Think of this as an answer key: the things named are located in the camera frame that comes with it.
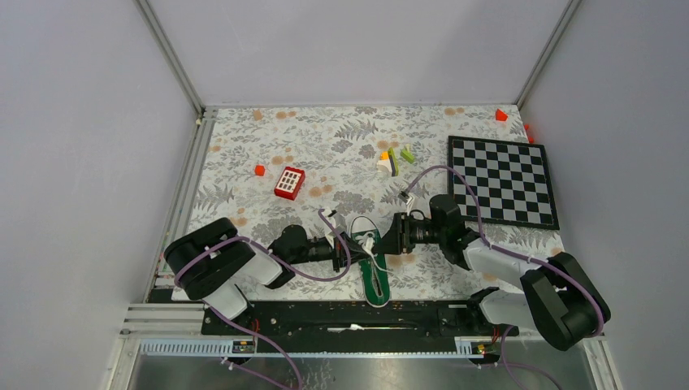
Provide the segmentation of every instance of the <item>red block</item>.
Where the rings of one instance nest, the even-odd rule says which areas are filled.
[[[496,120],[499,120],[501,122],[505,122],[507,120],[508,116],[506,113],[502,112],[499,108],[496,110]]]
[[[301,189],[301,185],[304,184],[305,178],[306,173],[301,169],[285,167],[273,192],[278,197],[293,201],[297,199],[297,194],[299,193],[299,189]]]

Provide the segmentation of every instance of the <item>gray leaf pattern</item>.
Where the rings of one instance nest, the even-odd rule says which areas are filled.
[[[495,121],[500,108],[509,118]],[[405,205],[399,192],[423,169],[447,162],[448,136],[526,141],[516,106],[357,106],[220,109],[206,153],[188,232],[218,218],[229,218],[243,236],[268,246],[289,224],[310,236],[323,236],[316,214],[336,209],[350,223],[366,215],[384,234],[394,213]],[[400,175],[375,169],[380,153],[399,154],[410,144],[414,164],[400,159]],[[266,174],[256,176],[262,164]],[[276,197],[275,182],[285,167],[305,171],[295,201]],[[429,215],[428,201],[447,191],[447,172],[432,171],[412,190],[415,208]],[[476,229],[476,223],[467,223]],[[530,255],[550,256],[562,249],[557,232],[486,224],[488,238]],[[462,299],[481,288],[517,291],[490,275],[452,266],[434,245],[418,245],[412,254],[387,256],[392,299]],[[333,276],[330,262],[300,264],[309,275]],[[170,277],[162,268],[160,277]],[[250,300],[362,300],[359,266],[334,283],[295,277],[270,290],[248,276],[233,278]],[[184,291],[173,299],[186,300]]]
[[[375,149],[371,145],[362,145],[361,149],[359,149],[359,155],[363,158],[373,158],[376,154]]]
[[[353,143],[347,140],[339,140],[330,148],[330,150],[337,153],[344,153],[344,151],[347,150],[347,148],[349,148],[351,145],[353,145]]]

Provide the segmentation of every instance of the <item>red box with white buttons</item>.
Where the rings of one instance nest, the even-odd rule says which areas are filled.
[[[304,184],[306,174],[301,169],[285,167],[275,185],[275,195],[293,201],[297,198],[301,185]]]

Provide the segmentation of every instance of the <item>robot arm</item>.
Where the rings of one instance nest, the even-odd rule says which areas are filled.
[[[596,312],[578,289],[543,266],[489,248],[477,232],[465,226],[451,196],[436,195],[429,206],[430,219],[394,214],[390,230],[374,251],[408,254],[416,244],[437,244],[452,264],[492,274],[520,288],[524,294],[501,290],[481,294],[483,316],[490,323],[538,330],[557,349],[567,350],[595,331]],[[559,253],[548,263],[581,284],[600,307],[605,322],[610,319],[607,304],[574,257]]]
[[[344,218],[335,211],[326,214],[347,244],[352,264],[368,259],[362,247],[345,234]],[[333,270],[339,272],[347,262],[347,253],[334,236],[331,233],[309,239],[303,227],[290,225],[268,249],[290,266],[331,261]],[[262,251],[254,251],[250,242],[237,235],[229,219],[222,218],[174,241],[165,249],[164,256],[178,275],[176,284],[189,299],[203,300],[228,319],[234,319],[248,307],[246,298],[231,280],[235,274],[251,276],[271,289],[282,287],[295,275]]]

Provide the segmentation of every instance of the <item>green block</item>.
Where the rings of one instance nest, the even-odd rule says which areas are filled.
[[[397,156],[393,148],[388,149],[388,156],[390,158],[390,165],[392,165],[392,176],[400,174],[400,164],[397,162]]]
[[[403,159],[407,160],[408,163],[413,164],[414,161],[416,161],[416,158],[414,158],[414,155],[411,154],[407,149],[403,149],[402,152],[400,153],[400,156],[402,156]]]

